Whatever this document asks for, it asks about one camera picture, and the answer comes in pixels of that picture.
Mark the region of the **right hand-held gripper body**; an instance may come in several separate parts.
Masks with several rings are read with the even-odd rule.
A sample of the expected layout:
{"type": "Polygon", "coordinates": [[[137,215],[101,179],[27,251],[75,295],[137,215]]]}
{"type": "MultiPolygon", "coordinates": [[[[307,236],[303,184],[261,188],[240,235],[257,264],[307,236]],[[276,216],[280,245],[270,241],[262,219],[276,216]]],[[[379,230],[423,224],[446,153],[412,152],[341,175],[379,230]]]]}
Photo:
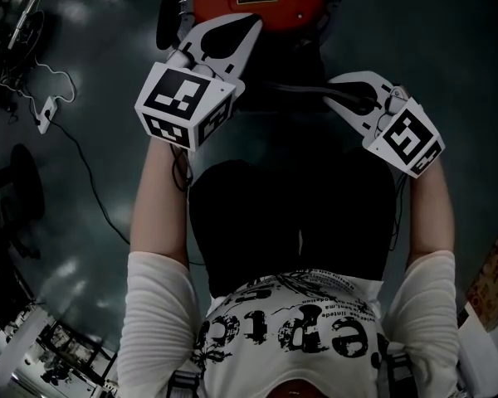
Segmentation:
{"type": "Polygon", "coordinates": [[[445,150],[440,132],[423,107],[401,86],[392,89],[366,149],[413,178],[419,178],[445,150]]]}

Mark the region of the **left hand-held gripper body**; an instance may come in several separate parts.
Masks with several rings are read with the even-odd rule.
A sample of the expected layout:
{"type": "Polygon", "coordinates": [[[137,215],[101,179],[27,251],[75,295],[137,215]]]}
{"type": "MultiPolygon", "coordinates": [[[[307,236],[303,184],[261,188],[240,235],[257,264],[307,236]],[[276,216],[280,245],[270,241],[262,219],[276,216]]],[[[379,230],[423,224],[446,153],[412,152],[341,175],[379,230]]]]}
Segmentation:
{"type": "Polygon", "coordinates": [[[154,63],[134,108],[148,135],[195,152],[232,117],[244,91],[241,75],[222,75],[207,59],[176,50],[154,63]]]}

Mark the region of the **person's left forearm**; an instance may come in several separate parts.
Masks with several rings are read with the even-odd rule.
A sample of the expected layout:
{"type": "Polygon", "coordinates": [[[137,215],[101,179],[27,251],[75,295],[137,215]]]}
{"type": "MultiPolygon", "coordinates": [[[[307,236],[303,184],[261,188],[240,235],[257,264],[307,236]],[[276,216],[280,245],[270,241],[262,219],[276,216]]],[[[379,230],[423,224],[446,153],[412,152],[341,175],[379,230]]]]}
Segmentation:
{"type": "Polygon", "coordinates": [[[189,266],[185,152],[164,141],[149,142],[130,230],[130,250],[162,255],[189,266]]]}

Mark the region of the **person's right forearm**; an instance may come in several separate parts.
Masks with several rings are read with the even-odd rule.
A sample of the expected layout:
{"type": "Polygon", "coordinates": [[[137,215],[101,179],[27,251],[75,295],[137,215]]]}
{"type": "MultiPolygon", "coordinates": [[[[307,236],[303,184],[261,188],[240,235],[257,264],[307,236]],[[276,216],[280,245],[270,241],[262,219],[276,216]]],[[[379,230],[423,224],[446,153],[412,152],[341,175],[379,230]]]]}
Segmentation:
{"type": "Polygon", "coordinates": [[[455,222],[441,158],[410,184],[408,265],[437,251],[454,251],[455,222]]]}

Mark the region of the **red vacuum cleaner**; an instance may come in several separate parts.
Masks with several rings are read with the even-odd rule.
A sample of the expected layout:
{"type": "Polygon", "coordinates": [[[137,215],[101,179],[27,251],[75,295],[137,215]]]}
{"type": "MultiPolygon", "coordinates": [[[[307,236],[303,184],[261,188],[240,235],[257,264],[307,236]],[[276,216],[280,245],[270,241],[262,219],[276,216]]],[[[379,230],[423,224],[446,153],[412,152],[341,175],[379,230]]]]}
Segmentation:
{"type": "Polygon", "coordinates": [[[341,0],[173,0],[181,33],[194,25],[233,13],[254,13],[262,32],[291,40],[298,46],[323,41],[341,0]]]}

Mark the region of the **black trousers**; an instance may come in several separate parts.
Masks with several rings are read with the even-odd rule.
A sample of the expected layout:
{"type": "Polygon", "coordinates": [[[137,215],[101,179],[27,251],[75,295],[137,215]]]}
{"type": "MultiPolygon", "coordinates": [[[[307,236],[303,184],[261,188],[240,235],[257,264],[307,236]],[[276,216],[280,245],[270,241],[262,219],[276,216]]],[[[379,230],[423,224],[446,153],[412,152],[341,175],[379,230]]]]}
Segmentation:
{"type": "Polygon", "coordinates": [[[299,177],[242,160],[207,169],[191,186],[193,234],[214,298],[267,275],[322,269],[383,277],[396,192],[388,164],[356,148],[299,177]]]}

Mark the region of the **white power strip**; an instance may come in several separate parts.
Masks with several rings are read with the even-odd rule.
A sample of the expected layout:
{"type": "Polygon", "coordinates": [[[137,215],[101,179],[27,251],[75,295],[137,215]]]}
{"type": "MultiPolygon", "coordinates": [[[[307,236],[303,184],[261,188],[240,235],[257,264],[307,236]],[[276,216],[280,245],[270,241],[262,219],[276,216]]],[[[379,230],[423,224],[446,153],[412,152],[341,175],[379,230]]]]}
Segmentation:
{"type": "Polygon", "coordinates": [[[49,96],[46,99],[46,102],[37,116],[37,120],[39,124],[37,125],[38,131],[41,135],[45,134],[46,131],[49,129],[49,126],[51,125],[51,121],[54,117],[54,115],[57,112],[57,102],[56,102],[56,97],[54,96],[49,96]]]}

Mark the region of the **round wooden table black base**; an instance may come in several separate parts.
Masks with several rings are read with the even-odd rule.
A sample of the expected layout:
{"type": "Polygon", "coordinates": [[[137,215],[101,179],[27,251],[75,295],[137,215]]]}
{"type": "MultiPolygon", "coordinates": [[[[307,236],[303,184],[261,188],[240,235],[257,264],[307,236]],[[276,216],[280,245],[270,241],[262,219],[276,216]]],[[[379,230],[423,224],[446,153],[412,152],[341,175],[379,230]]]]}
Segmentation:
{"type": "Polygon", "coordinates": [[[29,149],[16,144],[10,153],[9,165],[0,169],[0,189],[12,184],[24,213],[29,219],[39,220],[45,213],[42,181],[29,149]]]}

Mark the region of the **printed cardboard box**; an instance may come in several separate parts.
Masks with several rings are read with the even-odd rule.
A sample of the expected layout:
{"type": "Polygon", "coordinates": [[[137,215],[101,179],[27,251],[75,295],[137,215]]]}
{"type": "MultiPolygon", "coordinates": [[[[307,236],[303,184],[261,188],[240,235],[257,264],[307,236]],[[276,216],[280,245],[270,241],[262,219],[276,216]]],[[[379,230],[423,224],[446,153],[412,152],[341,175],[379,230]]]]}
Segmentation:
{"type": "Polygon", "coordinates": [[[498,238],[473,279],[466,300],[487,332],[498,326],[498,238]]]}

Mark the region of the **white desk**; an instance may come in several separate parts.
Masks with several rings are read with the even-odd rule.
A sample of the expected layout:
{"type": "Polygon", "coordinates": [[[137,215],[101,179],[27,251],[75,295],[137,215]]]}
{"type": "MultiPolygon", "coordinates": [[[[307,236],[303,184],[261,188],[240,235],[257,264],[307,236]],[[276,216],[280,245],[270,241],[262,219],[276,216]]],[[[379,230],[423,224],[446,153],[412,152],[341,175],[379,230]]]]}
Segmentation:
{"type": "Polygon", "coordinates": [[[27,17],[30,15],[30,13],[33,11],[34,7],[39,2],[40,2],[40,0],[29,0],[27,2],[26,6],[24,7],[24,9],[22,11],[22,14],[21,14],[19,20],[17,21],[16,26],[13,29],[9,43],[7,44],[8,50],[11,50],[13,48],[13,46],[15,45],[15,42],[17,41],[17,39],[20,35],[20,31],[21,31],[22,27],[24,26],[24,24],[27,20],[27,17]]]}

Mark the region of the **white printed shirt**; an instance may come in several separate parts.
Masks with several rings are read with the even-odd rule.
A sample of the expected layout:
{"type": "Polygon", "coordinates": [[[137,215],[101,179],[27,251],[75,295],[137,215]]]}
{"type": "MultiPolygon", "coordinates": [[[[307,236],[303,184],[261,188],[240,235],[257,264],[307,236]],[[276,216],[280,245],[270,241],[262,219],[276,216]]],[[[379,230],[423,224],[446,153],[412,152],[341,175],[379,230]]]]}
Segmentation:
{"type": "Polygon", "coordinates": [[[205,398],[262,398],[293,380],[328,398],[378,398],[382,361],[409,356],[418,398],[457,384],[455,258],[438,251],[407,269],[390,309],[381,283],[318,269],[270,275],[214,300],[205,318],[188,270],[134,252],[118,357],[121,398],[166,398],[177,371],[205,398]]]}

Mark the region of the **white box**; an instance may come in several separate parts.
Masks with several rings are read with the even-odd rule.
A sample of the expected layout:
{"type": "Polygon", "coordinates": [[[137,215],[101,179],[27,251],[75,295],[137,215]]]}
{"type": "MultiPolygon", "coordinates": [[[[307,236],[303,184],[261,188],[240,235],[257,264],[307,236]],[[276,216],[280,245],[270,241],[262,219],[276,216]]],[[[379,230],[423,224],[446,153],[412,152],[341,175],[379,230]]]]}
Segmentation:
{"type": "Polygon", "coordinates": [[[471,398],[498,398],[498,326],[486,331],[467,303],[459,313],[459,370],[471,398]]]}

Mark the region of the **black metal frame rack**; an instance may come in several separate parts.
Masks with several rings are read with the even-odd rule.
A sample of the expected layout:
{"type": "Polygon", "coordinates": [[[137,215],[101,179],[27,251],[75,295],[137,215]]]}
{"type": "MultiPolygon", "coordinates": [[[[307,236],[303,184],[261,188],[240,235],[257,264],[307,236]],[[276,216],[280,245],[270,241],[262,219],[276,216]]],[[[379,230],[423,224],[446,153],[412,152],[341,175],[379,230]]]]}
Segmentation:
{"type": "Polygon", "coordinates": [[[117,353],[105,348],[100,339],[78,333],[61,321],[42,329],[37,344],[43,354],[41,379],[61,394],[72,393],[75,381],[88,398],[114,398],[112,380],[117,353]]]}

